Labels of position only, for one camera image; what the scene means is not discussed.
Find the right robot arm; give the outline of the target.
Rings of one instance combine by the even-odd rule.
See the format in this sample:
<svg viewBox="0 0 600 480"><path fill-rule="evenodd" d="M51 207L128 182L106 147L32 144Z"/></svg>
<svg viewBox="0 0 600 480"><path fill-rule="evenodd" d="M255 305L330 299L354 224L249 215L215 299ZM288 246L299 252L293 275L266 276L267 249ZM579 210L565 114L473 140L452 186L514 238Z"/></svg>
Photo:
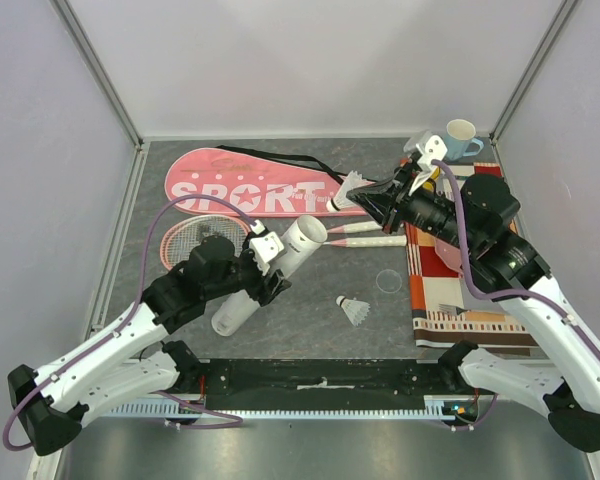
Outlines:
<svg viewBox="0 0 600 480"><path fill-rule="evenodd" d="M476 173L457 182L446 164L438 166L452 199L417 187L414 164L346 197L386 233L408 224L458 248L470 293L513 316L558 370L543 376L462 340L439 360L440 386L453 394L474 388L503 395L546 418L574 448L600 451L600 340L566 299L547 262L511 230L520 204L505 181Z"/></svg>

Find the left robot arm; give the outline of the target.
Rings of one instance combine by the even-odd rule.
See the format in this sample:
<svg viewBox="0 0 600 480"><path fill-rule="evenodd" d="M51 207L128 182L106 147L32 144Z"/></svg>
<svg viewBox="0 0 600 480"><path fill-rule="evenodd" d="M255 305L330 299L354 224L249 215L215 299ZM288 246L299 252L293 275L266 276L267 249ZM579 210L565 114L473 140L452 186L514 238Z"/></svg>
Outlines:
<svg viewBox="0 0 600 480"><path fill-rule="evenodd" d="M201 364L167 338L201 317L209 301L245 292L262 306L290 283L273 263L285 248L274 232L250 233L240 252L210 236L167 274L141 289L107 328L55 361L20 365L7 376L13 412L37 455L72 442L91 421L148 393L196 388Z"/></svg>

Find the white shuttlecock tube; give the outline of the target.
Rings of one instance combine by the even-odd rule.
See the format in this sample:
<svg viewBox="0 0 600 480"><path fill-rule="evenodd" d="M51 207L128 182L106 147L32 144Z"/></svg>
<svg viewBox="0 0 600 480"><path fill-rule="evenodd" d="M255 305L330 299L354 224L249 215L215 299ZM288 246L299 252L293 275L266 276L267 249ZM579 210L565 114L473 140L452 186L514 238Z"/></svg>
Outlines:
<svg viewBox="0 0 600 480"><path fill-rule="evenodd" d="M212 316L211 325L221 336L233 335L261 306L290 287L289 278L327 240L327 230L316 217L298 217L280 237L281 252L272 260L264 284L254 295L246 290L231 294Z"/></svg>

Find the white shuttlecock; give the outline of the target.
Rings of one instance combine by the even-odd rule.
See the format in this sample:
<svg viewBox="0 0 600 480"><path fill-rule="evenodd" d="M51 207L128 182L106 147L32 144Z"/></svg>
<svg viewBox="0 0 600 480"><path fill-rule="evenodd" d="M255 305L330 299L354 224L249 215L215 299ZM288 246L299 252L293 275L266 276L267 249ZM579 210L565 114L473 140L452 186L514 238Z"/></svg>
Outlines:
<svg viewBox="0 0 600 480"><path fill-rule="evenodd" d="M351 200L348 199L347 194L359 187L363 187L369 184L360 173L357 171L350 171L344 178L337 193L334 194L327 202L327 210L335 213L340 212L356 206Z"/></svg>
<svg viewBox="0 0 600 480"><path fill-rule="evenodd" d="M337 306L344 312L349 322L354 326L360 326L370 312L370 304L357 299L350 299L344 295L336 298Z"/></svg>

